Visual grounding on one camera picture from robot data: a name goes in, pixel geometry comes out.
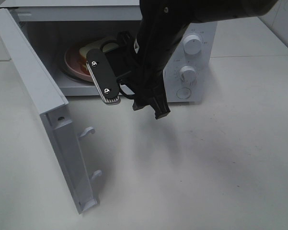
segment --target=microwave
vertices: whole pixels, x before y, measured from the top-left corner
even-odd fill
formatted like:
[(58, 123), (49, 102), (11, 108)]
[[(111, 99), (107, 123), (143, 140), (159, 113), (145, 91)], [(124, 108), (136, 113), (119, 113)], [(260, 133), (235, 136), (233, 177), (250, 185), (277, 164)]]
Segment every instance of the microwave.
[[(0, 37), (40, 115), (79, 213), (97, 204), (66, 96), (99, 95), (90, 81), (62, 67), (73, 44), (93, 42), (120, 31), (135, 35), (138, 0), (6, 0), (0, 5)], [(200, 103), (217, 23), (192, 23), (163, 70), (168, 102)]]

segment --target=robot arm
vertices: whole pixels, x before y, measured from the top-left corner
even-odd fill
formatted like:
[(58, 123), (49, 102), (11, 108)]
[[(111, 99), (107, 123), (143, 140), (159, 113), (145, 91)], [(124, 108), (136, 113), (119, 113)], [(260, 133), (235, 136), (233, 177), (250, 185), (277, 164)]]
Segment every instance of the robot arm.
[[(276, 2), (277, 0), (140, 0), (143, 18), (137, 36), (132, 38), (128, 32), (122, 32), (117, 38), (119, 48), (106, 54), (91, 50), (87, 55), (88, 69), (101, 97), (107, 100), (104, 102), (117, 102), (118, 92), (121, 92), (134, 100), (134, 110), (150, 105), (155, 110), (156, 119), (159, 119), (170, 112), (162, 72), (189, 24), (264, 15)], [(93, 66), (92, 57), (98, 59), (99, 56), (103, 60), (102, 65)], [(109, 73), (107, 69), (106, 79), (98, 80), (102, 68), (106, 67), (113, 72)], [(120, 84), (129, 87), (134, 95), (126, 95), (120, 89)], [(106, 91), (108, 93), (104, 91), (109, 89), (106, 85), (111, 85), (110, 91)]]

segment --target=control panel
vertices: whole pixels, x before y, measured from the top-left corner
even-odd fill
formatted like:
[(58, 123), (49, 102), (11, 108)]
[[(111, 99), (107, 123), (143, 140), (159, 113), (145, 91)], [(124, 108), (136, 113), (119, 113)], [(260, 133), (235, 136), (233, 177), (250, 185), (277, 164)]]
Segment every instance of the control panel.
[(191, 23), (163, 75), (168, 102), (200, 103), (217, 23)]

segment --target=white wall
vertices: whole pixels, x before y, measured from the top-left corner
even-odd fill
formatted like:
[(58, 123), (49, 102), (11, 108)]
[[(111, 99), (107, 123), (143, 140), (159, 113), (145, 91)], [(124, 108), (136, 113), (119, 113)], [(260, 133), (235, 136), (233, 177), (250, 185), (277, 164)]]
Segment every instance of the white wall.
[(261, 20), (288, 46), (288, 0), (280, 0)]

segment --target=microwave control knob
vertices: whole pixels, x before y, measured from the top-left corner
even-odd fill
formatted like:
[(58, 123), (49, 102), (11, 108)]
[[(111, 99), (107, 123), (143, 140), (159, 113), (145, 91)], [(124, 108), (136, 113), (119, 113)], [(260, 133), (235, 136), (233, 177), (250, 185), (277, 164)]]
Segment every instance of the microwave control knob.
[(184, 51), (189, 55), (195, 55), (202, 49), (202, 37), (197, 34), (187, 35), (183, 40)]
[(196, 82), (197, 70), (192, 66), (183, 66), (180, 71), (181, 81), (187, 84)]

